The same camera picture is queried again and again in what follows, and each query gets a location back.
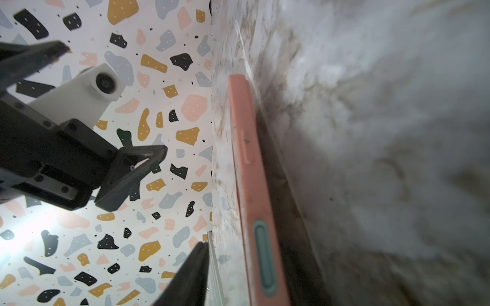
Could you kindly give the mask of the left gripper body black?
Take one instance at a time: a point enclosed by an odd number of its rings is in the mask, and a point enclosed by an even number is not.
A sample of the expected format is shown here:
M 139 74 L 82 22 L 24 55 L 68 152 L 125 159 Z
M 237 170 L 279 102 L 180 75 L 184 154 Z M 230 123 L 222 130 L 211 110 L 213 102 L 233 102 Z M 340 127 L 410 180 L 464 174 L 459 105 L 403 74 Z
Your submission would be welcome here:
M 22 195 L 66 210 L 87 205 L 118 150 L 77 119 L 56 124 L 1 93 L 1 203 Z

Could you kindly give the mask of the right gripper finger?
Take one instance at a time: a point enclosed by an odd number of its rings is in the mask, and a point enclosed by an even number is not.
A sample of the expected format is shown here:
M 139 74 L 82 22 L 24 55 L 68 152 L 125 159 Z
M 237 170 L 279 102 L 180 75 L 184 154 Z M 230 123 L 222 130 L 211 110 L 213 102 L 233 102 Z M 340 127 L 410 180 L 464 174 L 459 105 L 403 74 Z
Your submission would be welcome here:
M 199 242 L 187 257 L 175 278 L 153 305 L 205 305 L 209 260 L 209 243 Z

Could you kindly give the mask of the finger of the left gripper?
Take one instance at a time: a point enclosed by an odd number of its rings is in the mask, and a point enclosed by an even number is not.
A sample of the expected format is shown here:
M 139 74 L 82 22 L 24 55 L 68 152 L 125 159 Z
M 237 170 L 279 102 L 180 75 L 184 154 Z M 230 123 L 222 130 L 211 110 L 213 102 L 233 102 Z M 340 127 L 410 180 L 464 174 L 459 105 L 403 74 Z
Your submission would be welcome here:
M 121 148 L 102 180 L 94 204 L 107 212 L 118 210 L 131 190 L 165 160 L 167 152 L 166 145 Z
M 1 43 L 1 90 L 52 64 L 69 50 L 60 41 L 34 45 Z

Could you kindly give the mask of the pink case phone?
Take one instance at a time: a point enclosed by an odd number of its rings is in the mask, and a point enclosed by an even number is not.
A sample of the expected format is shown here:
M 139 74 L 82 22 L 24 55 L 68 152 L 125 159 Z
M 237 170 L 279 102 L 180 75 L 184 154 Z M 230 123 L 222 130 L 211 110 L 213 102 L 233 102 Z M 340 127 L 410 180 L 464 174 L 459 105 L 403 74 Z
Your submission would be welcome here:
M 244 75 L 228 78 L 232 152 L 252 305 L 330 305 L 288 179 Z

